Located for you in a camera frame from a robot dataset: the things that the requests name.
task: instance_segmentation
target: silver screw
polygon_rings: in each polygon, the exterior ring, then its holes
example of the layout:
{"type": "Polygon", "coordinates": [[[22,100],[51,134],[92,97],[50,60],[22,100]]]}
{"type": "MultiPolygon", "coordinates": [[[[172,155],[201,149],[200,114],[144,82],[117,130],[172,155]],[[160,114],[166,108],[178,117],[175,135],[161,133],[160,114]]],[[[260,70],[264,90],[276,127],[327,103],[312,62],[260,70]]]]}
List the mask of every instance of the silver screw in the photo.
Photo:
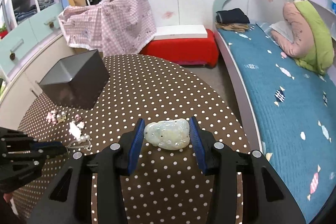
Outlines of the silver screw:
{"type": "Polygon", "coordinates": [[[120,144],[118,144],[118,143],[113,143],[113,144],[110,145],[110,148],[111,148],[112,150],[118,150],[118,149],[120,148],[120,144]]]}
{"type": "Polygon", "coordinates": [[[72,157],[75,159],[75,160],[78,160],[80,157],[82,156],[82,153],[81,152],[76,152],[72,155],[72,157]]]}
{"type": "Polygon", "coordinates": [[[252,152],[252,155],[255,156],[256,158],[260,158],[260,157],[261,157],[261,152],[258,151],[258,150],[254,150],[254,151],[252,152]]]}
{"type": "Polygon", "coordinates": [[[221,142],[216,142],[213,146],[217,149],[223,149],[224,148],[224,144],[222,144],[221,142]]]}

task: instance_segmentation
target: brown folded clothing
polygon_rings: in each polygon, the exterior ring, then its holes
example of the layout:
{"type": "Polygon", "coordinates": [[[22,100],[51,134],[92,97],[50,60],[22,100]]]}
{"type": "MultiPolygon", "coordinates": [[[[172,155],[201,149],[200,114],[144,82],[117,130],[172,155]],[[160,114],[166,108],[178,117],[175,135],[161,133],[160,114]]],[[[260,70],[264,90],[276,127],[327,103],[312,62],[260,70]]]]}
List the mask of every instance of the brown folded clothing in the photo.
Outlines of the brown folded clothing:
{"type": "Polygon", "coordinates": [[[238,23],[220,24],[220,23],[216,22],[216,28],[223,29],[223,30],[226,30],[226,31],[245,32],[250,28],[250,26],[247,25],[247,24],[238,24],[238,23]]]}

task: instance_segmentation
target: mint green drawer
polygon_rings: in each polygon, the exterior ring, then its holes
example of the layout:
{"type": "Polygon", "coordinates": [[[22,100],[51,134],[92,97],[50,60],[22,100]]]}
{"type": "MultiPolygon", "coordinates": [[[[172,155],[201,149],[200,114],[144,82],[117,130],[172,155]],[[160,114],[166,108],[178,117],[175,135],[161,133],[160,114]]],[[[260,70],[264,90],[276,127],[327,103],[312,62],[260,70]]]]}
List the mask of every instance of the mint green drawer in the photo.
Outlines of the mint green drawer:
{"type": "Polygon", "coordinates": [[[62,5],[56,3],[41,12],[38,12],[29,19],[38,42],[41,42],[54,31],[59,30],[60,27],[57,17],[62,11],[62,5]],[[49,27],[50,22],[54,24],[53,28],[49,27]]]}
{"type": "Polygon", "coordinates": [[[37,43],[28,19],[9,32],[0,41],[0,65],[3,71],[8,74],[37,43]],[[11,51],[15,53],[13,61],[9,58],[11,51]]]}

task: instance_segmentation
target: cabinet handle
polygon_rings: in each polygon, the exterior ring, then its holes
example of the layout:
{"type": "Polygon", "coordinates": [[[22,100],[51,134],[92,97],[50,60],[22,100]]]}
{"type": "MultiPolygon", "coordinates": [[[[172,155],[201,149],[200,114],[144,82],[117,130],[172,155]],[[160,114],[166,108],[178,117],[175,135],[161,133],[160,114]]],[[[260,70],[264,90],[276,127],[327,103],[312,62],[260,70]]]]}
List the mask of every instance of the cabinet handle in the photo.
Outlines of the cabinet handle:
{"type": "Polygon", "coordinates": [[[55,20],[56,20],[56,17],[50,18],[49,20],[44,22],[44,25],[47,25],[49,26],[50,29],[52,29],[53,27],[55,27],[55,24],[54,24],[55,20]]]}
{"type": "Polygon", "coordinates": [[[36,92],[32,88],[30,88],[30,91],[35,95],[36,98],[38,97],[38,95],[36,94],[36,92]]]}
{"type": "Polygon", "coordinates": [[[16,51],[20,46],[22,46],[23,43],[24,43],[24,40],[23,40],[23,39],[20,39],[20,40],[14,45],[14,47],[11,48],[11,49],[9,50],[9,59],[10,59],[10,60],[14,61],[14,59],[15,59],[15,51],[16,51]]]}

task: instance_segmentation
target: green plant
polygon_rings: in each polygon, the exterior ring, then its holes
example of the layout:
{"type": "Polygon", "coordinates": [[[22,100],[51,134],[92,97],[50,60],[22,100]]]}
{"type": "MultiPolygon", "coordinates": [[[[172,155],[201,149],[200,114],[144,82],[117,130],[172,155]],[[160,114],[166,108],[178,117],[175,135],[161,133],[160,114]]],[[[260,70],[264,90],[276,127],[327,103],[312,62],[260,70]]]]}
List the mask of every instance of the green plant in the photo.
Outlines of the green plant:
{"type": "Polygon", "coordinates": [[[7,28],[6,28],[6,24],[4,23],[3,25],[2,25],[2,27],[0,28],[0,32],[4,32],[4,31],[6,31],[7,30],[7,28]]]}

